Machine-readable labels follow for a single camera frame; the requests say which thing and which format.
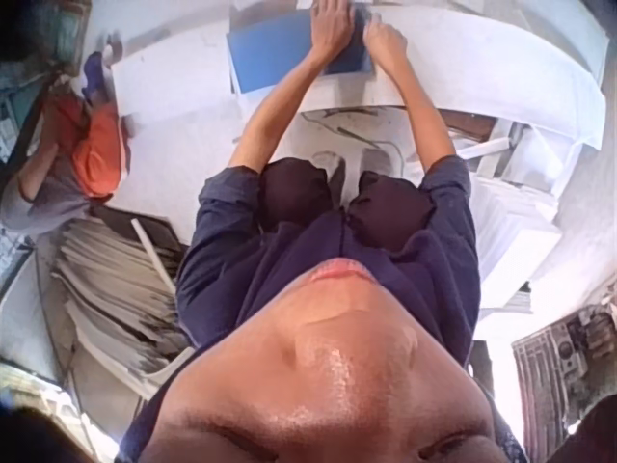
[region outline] white sheet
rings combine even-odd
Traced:
[[[609,38],[580,0],[517,2],[531,32],[572,56],[602,83]]]
[[[605,100],[598,84],[547,41],[472,14],[418,6],[372,10],[407,37],[408,56],[439,108],[527,123],[601,147]],[[239,97],[245,119],[270,91]],[[378,69],[373,76],[320,78],[300,111],[402,104]]]
[[[121,116],[154,123],[232,99],[221,21],[172,36],[112,66]]]

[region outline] man's eye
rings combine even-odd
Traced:
[[[438,442],[437,444],[422,449],[418,456],[421,460],[431,461],[436,456],[447,456],[455,451],[457,448],[463,445],[469,438],[468,434],[459,434],[456,436],[448,437],[447,439]]]

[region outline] man's left hand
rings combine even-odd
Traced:
[[[349,0],[315,0],[311,9],[312,53],[325,65],[349,44],[355,28]]]

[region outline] skin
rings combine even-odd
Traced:
[[[352,17],[347,1],[317,2],[313,50],[257,110],[230,166],[261,172],[309,83],[348,43]],[[405,41],[379,21],[365,41],[413,106],[429,169],[454,148],[404,64]],[[506,460],[490,405],[467,373],[364,267],[334,259],[297,277],[178,375],[140,458],[159,461]]]

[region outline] cable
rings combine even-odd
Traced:
[[[405,174],[405,157],[403,156],[403,152],[401,151],[401,149],[394,144],[393,142],[389,142],[387,140],[370,140],[367,138],[364,138],[350,130],[347,130],[344,127],[338,127],[337,129],[333,129],[331,128],[329,125],[327,125],[326,123],[323,123],[317,119],[311,119],[309,116],[307,116],[305,113],[301,113],[301,116],[304,118],[305,121],[309,122],[309,123],[316,123],[317,125],[319,125],[320,127],[328,130],[329,132],[334,133],[334,135],[338,135],[339,137],[345,137],[345,138],[350,138],[352,140],[356,140],[359,142],[363,142],[366,143],[367,145],[369,145],[370,147],[376,149],[376,150],[380,150],[380,145],[386,145],[386,146],[390,146],[393,147],[396,150],[396,153],[398,154],[398,157],[401,161],[401,171],[400,171],[400,176],[403,177]]]

